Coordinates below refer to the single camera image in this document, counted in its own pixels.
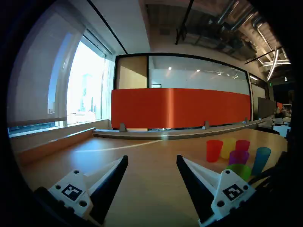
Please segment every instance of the exposed ductwork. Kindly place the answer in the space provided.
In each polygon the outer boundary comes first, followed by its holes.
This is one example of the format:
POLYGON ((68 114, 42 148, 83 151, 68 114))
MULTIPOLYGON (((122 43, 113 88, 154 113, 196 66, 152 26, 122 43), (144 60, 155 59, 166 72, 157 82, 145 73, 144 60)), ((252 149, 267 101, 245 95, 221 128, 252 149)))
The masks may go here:
POLYGON ((238 28, 240 28, 241 25, 244 24, 244 22, 246 22, 255 12, 256 12, 256 10, 253 7, 249 8, 247 11, 245 11, 240 16, 240 18, 238 19, 238 21, 234 24, 234 26, 230 30, 231 31, 235 31, 238 28))
POLYGON ((224 20, 228 17, 228 15, 234 10, 234 8, 238 5, 239 0, 231 0, 226 8, 223 10, 222 15, 219 17, 217 24, 223 24, 224 20))
POLYGON ((273 50, 272 46, 270 45, 270 43, 268 42, 268 40, 265 38, 265 36, 261 33, 260 31, 260 27, 262 26, 263 22, 262 22, 262 17, 261 16, 257 16, 256 18, 254 18, 252 20, 252 26, 253 28, 259 33, 259 35, 262 37, 262 39, 264 40, 264 42, 266 43, 266 45, 268 46, 268 48, 270 50, 273 50))

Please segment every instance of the ledge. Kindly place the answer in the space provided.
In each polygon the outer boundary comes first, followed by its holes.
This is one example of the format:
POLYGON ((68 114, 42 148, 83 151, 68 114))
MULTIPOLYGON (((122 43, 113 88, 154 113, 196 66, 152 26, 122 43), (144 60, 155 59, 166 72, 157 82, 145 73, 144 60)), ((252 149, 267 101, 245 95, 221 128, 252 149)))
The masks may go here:
POLYGON ((176 140, 186 138, 204 137, 232 132, 245 128, 257 128, 259 123, 265 122, 270 118, 248 122, 247 124, 239 123, 227 126, 213 127, 210 129, 184 129, 184 130, 167 130, 167 131, 127 131, 96 129, 93 131, 94 137, 116 138, 127 140, 176 140))
POLYGON ((17 155, 19 163, 25 166, 45 156, 51 155, 52 153, 67 148, 75 143, 79 143, 80 141, 92 137, 92 132, 94 129, 96 128, 93 127, 87 130, 83 130, 81 132, 76 132, 59 139, 51 140, 47 143, 36 146, 29 150, 23 151, 22 153, 19 153, 17 155))

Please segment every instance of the wooden table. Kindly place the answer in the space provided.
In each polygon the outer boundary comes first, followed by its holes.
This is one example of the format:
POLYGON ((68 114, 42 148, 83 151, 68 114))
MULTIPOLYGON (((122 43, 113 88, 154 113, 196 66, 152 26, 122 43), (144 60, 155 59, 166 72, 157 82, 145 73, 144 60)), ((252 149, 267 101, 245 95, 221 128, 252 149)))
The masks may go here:
POLYGON ((31 189, 51 187, 69 171, 94 171, 128 155, 128 167, 105 218, 105 226, 198 226, 198 215, 176 166, 178 154, 220 173, 228 160, 206 161, 206 141, 233 137, 251 141, 252 167, 256 149, 272 150, 264 169, 276 164, 287 141, 275 134, 243 129, 183 140, 117 140, 90 138, 22 168, 31 189))

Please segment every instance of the purple plastic cup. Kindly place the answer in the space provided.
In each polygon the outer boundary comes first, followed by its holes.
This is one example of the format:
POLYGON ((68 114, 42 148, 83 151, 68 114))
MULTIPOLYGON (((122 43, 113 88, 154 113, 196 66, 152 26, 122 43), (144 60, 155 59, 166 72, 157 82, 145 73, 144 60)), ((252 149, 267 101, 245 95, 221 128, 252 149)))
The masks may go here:
POLYGON ((245 165, 249 158, 249 153, 247 151, 233 151, 230 153, 230 159, 228 165, 232 164, 243 164, 245 165))

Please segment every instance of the pink plastic cup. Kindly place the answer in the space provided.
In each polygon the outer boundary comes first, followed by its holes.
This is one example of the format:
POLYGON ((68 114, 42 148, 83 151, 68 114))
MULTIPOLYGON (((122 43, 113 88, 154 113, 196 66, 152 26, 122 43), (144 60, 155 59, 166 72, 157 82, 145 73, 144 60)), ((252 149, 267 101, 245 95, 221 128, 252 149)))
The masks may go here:
POLYGON ((250 142, 247 140, 236 141, 236 151, 248 151, 250 142))
POLYGON ((220 157, 223 146, 221 140, 208 140, 206 142, 206 160, 208 162, 216 162, 220 157))
POLYGON ((233 151, 230 153, 230 159, 228 165, 232 164, 243 164, 245 165, 249 158, 249 153, 247 151, 233 151))

